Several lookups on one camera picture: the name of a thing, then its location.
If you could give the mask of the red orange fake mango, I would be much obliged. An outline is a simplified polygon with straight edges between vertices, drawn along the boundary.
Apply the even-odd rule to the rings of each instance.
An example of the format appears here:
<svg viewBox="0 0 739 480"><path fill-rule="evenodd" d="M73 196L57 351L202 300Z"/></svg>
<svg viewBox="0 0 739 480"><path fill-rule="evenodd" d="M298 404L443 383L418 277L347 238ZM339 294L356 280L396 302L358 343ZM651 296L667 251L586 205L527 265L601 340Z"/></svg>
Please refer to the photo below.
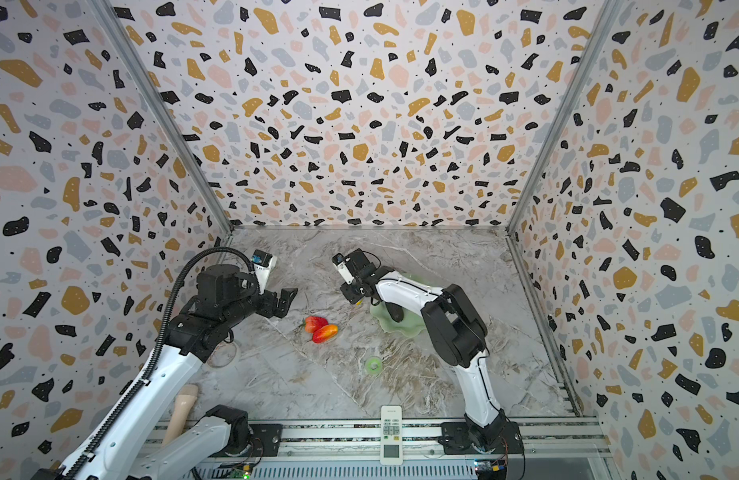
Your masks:
<svg viewBox="0 0 739 480"><path fill-rule="evenodd" d="M312 341L315 344L322 344L334 338L339 332L339 326L335 324L327 324L313 333Z"/></svg>

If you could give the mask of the green scalloped fruit bowl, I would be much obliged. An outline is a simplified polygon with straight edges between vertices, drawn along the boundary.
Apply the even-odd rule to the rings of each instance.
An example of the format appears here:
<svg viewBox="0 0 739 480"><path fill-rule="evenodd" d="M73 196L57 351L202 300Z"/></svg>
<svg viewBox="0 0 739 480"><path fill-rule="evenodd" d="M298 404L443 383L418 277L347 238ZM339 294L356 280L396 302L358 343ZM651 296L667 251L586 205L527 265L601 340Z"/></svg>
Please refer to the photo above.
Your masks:
<svg viewBox="0 0 739 480"><path fill-rule="evenodd" d="M427 330L421 310L441 293L397 271L386 273L373 286L371 315L387 333L415 338Z"/></svg>

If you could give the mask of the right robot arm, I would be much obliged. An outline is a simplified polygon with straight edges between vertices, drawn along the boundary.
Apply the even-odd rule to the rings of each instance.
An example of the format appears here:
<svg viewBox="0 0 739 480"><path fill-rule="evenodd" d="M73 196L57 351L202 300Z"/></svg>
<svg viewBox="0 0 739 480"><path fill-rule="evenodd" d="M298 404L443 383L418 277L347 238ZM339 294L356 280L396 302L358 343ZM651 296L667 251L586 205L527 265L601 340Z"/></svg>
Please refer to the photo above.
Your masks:
<svg viewBox="0 0 739 480"><path fill-rule="evenodd" d="M344 280L343 296L355 305L364 299L379 303L395 322L409 312L421 316L435 353L453 367L463 392L465 446L485 453L503 446L509 419L487 369L487 326L463 288L425 285L370 258L371 253L361 248L333 257Z"/></svg>

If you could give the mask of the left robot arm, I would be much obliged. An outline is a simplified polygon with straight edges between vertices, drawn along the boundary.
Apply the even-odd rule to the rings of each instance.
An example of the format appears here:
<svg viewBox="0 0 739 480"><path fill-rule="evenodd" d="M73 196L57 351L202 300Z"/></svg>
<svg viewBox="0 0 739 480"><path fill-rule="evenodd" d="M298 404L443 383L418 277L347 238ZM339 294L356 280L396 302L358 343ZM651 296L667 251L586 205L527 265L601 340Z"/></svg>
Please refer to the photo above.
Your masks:
<svg viewBox="0 0 739 480"><path fill-rule="evenodd" d="M247 256L225 246L193 257L175 281L145 367L88 439L35 478L179 479L215 453L252 449L247 412L218 405L156 452L141 454L162 415L237 325L255 315L288 315L298 292L268 290L276 264L268 252Z"/></svg>

